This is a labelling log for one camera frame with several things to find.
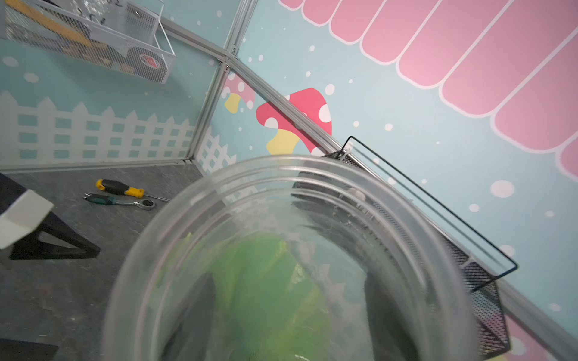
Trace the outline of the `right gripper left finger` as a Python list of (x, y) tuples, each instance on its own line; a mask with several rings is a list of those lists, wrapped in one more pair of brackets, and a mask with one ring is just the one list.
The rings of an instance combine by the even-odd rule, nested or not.
[(194, 284), (161, 360), (204, 360), (212, 332), (216, 289), (211, 272)]

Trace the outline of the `peanut jar red lid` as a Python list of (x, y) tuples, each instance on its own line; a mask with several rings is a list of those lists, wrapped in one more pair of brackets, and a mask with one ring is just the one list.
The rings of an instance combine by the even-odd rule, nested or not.
[(152, 219), (111, 294), (104, 360), (477, 360), (477, 322), (434, 226), (332, 159), (216, 171)]

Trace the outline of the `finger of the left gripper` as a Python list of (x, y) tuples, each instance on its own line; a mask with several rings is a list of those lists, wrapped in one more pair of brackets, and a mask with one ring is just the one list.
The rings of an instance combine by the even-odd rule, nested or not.
[(101, 248), (77, 233), (54, 212), (50, 212), (28, 236), (11, 249), (11, 260), (95, 259)]

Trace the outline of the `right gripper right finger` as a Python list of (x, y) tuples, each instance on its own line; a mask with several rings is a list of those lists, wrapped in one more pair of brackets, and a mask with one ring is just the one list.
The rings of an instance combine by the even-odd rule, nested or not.
[(367, 274), (364, 294), (374, 360), (419, 360), (401, 313), (373, 273)]

